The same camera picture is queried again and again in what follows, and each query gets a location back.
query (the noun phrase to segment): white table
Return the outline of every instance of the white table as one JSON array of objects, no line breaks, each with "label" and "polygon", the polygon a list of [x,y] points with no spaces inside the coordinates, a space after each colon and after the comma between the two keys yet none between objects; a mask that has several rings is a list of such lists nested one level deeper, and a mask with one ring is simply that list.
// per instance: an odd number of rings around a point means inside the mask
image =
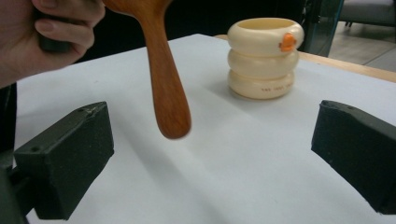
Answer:
[{"label": "white table", "polygon": [[289,94],[250,101],[227,86],[225,40],[170,46],[192,115],[176,141],[157,128],[146,49],[19,82],[16,147],[78,107],[108,103],[115,155],[67,223],[396,223],[311,151],[322,100],[396,125],[396,83],[300,60]]}]

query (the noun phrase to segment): orange sticker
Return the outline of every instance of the orange sticker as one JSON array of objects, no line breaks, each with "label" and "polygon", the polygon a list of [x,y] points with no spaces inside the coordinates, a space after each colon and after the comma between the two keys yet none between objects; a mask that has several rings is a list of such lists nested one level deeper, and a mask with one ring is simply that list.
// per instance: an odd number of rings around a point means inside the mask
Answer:
[{"label": "orange sticker", "polygon": [[286,33],[283,36],[282,43],[279,43],[280,51],[289,52],[294,50],[297,40],[291,33]]}]

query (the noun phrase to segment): wooden spoon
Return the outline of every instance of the wooden spoon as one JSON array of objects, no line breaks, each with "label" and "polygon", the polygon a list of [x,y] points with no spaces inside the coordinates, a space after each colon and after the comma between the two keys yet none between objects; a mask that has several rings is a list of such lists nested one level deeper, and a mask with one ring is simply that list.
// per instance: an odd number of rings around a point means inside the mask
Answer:
[{"label": "wooden spoon", "polygon": [[169,49],[164,16],[172,0],[104,0],[118,13],[135,17],[148,49],[154,111],[163,136],[176,139],[191,128],[189,105]]}]

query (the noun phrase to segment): stacked ring container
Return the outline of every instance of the stacked ring container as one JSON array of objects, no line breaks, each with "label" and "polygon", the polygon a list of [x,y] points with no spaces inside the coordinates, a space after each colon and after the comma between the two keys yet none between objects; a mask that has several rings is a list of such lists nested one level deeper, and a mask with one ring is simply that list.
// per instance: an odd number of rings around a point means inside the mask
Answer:
[{"label": "stacked ring container", "polygon": [[227,35],[228,84],[233,91],[252,99],[290,91],[299,61],[297,48],[304,40],[300,24],[281,18],[250,19],[235,23]]}]

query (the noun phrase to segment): finger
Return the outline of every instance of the finger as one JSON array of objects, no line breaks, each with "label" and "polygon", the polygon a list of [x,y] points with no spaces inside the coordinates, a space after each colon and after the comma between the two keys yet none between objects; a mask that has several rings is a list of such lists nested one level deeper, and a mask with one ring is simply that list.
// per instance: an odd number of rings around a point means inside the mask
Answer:
[{"label": "finger", "polygon": [[41,12],[72,21],[84,21],[95,26],[105,16],[101,0],[32,0]]},{"label": "finger", "polygon": [[94,42],[92,28],[81,24],[42,19],[35,22],[35,28],[49,39],[67,41],[85,49]]}]

